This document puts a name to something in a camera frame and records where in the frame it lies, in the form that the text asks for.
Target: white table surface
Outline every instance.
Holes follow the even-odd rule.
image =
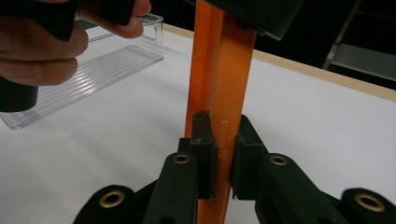
[[[0,125],[0,223],[68,224],[99,189],[156,179],[183,136],[191,43],[164,32],[165,58],[21,130]],[[339,198],[396,203],[396,103],[253,60],[244,114],[271,152]],[[258,223],[230,202],[226,223]]]

